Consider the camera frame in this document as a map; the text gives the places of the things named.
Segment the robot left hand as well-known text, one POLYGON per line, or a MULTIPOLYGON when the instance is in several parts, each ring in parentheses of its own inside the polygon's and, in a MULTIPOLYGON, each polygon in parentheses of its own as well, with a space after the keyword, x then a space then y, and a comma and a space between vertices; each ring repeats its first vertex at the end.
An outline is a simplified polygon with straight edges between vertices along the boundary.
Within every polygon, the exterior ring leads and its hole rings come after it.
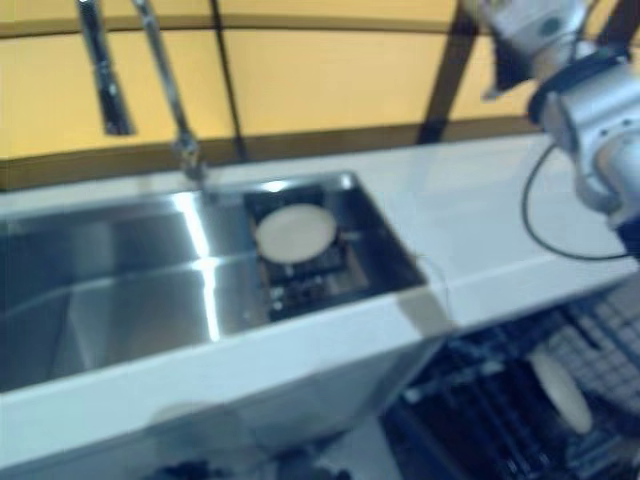
POLYGON ((212 467, 206 460, 193 460, 162 467, 159 475, 161 479, 206 480, 223 479, 227 472, 212 467))

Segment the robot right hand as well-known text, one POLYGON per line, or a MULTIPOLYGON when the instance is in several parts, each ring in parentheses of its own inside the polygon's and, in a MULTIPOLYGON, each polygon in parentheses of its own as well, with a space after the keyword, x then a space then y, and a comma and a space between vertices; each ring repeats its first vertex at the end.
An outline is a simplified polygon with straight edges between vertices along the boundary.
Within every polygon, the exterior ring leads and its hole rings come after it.
POLYGON ((493 101, 521 83, 543 83, 575 58, 588 6, 584 1, 479 1, 475 19, 491 34, 493 101))

